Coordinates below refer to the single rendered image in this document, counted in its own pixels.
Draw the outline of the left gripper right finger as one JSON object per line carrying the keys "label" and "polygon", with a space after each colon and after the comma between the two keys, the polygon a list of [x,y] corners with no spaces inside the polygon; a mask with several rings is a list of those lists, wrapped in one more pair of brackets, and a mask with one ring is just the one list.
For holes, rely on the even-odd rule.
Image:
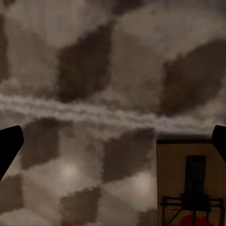
{"label": "left gripper right finger", "polygon": [[226,127],[216,125],[211,141],[226,162]]}

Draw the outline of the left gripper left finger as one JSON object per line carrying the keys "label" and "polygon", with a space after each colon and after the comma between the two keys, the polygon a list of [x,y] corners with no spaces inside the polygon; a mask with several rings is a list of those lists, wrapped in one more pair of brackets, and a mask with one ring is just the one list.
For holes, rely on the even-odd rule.
{"label": "left gripper left finger", "polygon": [[0,130],[0,181],[24,143],[19,125]]}

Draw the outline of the mousetrap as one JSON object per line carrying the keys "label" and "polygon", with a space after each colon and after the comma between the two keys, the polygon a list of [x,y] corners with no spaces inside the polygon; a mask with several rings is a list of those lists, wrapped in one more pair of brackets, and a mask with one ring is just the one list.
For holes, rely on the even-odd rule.
{"label": "mousetrap", "polygon": [[158,226],[225,226],[226,162],[211,139],[156,140]]}

